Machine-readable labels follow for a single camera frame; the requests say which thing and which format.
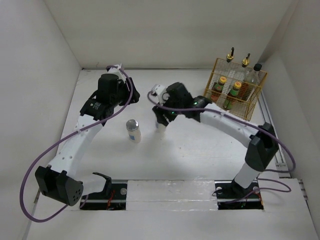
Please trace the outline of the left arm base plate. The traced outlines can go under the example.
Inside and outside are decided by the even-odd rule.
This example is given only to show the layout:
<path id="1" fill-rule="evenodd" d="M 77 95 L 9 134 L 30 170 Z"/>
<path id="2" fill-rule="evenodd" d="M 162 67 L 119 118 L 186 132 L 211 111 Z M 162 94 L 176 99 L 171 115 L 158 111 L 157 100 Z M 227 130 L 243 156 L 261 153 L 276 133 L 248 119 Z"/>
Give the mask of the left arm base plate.
<path id="1" fill-rule="evenodd" d="M 79 209 L 83 211 L 124 211 L 127 204 L 127 181 L 116 181 L 111 185 L 111 190 L 107 195 L 100 192 L 83 196 Z"/>

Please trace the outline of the dark sauce glass bottle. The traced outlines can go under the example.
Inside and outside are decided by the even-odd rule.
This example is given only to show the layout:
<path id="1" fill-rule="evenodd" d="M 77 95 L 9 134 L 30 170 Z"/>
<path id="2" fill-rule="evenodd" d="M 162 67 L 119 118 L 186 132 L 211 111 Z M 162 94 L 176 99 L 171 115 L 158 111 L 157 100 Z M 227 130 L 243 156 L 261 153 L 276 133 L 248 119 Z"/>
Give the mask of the dark sauce glass bottle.
<path id="1" fill-rule="evenodd" d="M 230 53 L 228 53 L 225 57 L 225 60 L 221 63 L 219 73 L 221 77 L 225 77 L 226 79 L 229 77 L 229 73 L 232 68 L 232 61 L 234 59 L 234 51 L 235 48 L 232 47 Z"/>

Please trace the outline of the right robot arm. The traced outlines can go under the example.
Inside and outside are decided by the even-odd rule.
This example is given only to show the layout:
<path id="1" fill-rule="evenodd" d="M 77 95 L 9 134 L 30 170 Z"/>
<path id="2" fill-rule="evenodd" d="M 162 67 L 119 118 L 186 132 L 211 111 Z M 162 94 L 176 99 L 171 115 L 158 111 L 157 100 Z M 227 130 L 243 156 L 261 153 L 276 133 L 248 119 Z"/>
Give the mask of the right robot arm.
<path id="1" fill-rule="evenodd" d="M 156 124 L 167 127 L 178 115 L 217 128 L 246 147 L 244 164 L 230 184 L 218 190 L 228 199 L 239 199 L 249 193 L 251 183 L 266 170 L 279 150 L 274 127 L 269 123 L 251 124 L 232 116 L 204 96 L 192 97 L 185 85 L 175 82 L 168 87 L 155 85 L 147 97 L 157 98 L 152 108 Z"/>

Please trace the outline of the yellow cap sauce bottle front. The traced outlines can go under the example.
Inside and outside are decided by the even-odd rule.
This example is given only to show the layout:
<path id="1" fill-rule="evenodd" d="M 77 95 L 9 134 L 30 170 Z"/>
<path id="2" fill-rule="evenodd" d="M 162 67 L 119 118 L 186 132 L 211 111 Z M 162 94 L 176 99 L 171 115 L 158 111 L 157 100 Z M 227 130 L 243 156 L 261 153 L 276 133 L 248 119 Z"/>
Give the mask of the yellow cap sauce bottle front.
<path id="1" fill-rule="evenodd" d="M 231 89 L 229 90 L 224 102 L 223 102 L 223 105 L 222 105 L 222 108 L 224 110 L 231 110 L 233 108 L 233 105 L 236 101 L 236 98 L 239 94 L 239 91 L 242 87 L 242 83 L 239 82 L 239 81 L 236 81 L 233 86 L 231 87 Z"/>

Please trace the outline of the red label soy sauce bottle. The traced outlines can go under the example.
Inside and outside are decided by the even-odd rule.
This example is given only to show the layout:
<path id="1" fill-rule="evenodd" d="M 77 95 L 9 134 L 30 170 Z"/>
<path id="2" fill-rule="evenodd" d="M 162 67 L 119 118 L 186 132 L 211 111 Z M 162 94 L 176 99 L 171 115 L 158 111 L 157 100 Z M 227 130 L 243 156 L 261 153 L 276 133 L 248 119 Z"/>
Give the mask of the red label soy sauce bottle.
<path id="1" fill-rule="evenodd" d="M 262 64 L 256 63 L 253 69 L 251 69 L 249 72 L 247 72 L 246 65 L 242 64 L 241 67 L 243 68 L 244 79 L 237 95 L 237 101 L 245 102 L 248 100 L 248 98 L 252 94 L 252 91 L 259 82 L 259 72 L 262 69 Z"/>

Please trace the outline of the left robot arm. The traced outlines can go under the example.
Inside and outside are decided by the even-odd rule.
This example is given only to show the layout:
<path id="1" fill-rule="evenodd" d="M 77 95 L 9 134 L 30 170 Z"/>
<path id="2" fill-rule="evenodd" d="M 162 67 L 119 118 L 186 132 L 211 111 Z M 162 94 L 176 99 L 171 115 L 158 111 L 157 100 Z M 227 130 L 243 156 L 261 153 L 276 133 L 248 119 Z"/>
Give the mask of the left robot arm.
<path id="1" fill-rule="evenodd" d="M 82 196 L 92 193 L 107 198 L 112 191 L 111 177 L 93 172 L 77 180 L 77 168 L 93 138 L 105 126 L 104 120 L 114 114 L 115 107 L 137 103 L 139 98 L 131 77 L 121 79 L 120 72 L 102 74 L 97 90 L 80 110 L 75 135 L 65 141 L 46 167 L 39 166 L 35 171 L 41 193 L 68 206 L 74 206 Z"/>

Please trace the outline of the silver lid shaker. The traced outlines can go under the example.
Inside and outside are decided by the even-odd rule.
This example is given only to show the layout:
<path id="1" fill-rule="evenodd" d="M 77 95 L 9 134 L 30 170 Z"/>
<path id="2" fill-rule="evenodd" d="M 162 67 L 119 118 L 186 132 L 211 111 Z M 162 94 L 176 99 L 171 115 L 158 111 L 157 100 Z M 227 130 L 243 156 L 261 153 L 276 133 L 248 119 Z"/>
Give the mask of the silver lid shaker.
<path id="1" fill-rule="evenodd" d="M 141 131 L 139 123 L 135 119 L 130 119 L 126 122 L 126 129 L 128 132 L 129 139 L 134 143 L 141 141 Z"/>
<path id="2" fill-rule="evenodd" d="M 155 122 L 156 131 L 160 134 L 164 134 L 166 132 L 166 126 L 162 123 Z"/>

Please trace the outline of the clear liquid glass bottle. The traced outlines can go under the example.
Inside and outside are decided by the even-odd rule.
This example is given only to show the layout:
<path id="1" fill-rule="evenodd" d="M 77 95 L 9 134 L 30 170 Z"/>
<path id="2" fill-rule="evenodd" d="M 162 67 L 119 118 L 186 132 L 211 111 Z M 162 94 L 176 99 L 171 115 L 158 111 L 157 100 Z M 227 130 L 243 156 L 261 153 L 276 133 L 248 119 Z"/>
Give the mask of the clear liquid glass bottle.
<path id="1" fill-rule="evenodd" d="M 234 86 L 234 83 L 240 82 L 242 83 L 245 79 L 248 71 L 248 66 L 250 64 L 250 56 L 251 54 L 248 53 L 247 56 L 241 61 L 239 64 L 233 64 L 230 68 L 231 73 L 231 87 Z"/>

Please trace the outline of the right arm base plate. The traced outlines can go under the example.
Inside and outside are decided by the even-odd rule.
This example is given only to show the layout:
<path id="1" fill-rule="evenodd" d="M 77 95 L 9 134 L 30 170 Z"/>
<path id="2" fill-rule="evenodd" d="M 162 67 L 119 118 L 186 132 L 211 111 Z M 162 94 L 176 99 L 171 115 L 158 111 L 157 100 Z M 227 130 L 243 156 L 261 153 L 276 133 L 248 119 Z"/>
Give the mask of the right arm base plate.
<path id="1" fill-rule="evenodd" d="M 218 210 L 263 210 L 263 201 L 258 192 L 259 184 L 254 180 L 248 188 L 236 186 L 231 180 L 215 180 L 212 193 Z"/>

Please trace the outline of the yellow cap sauce bottle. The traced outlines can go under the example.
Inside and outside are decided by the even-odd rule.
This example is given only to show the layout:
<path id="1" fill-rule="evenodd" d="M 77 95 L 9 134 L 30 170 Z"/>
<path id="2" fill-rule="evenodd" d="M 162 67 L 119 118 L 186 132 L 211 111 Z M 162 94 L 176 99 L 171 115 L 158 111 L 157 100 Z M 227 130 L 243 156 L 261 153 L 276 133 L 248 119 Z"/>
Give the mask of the yellow cap sauce bottle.
<path id="1" fill-rule="evenodd" d="M 216 103 L 219 100 L 223 92 L 223 88 L 225 83 L 227 82 L 227 78 L 225 76 L 220 76 L 218 81 L 216 81 L 212 88 L 208 91 L 207 97 L 213 102 Z"/>
<path id="2" fill-rule="evenodd" d="M 231 110 L 233 108 L 233 105 L 236 101 L 236 98 L 239 94 L 239 91 L 242 87 L 242 83 L 239 82 L 239 81 L 236 81 L 233 86 L 231 87 L 231 89 L 229 90 L 224 102 L 223 102 L 223 105 L 222 105 L 222 108 L 224 110 Z"/>

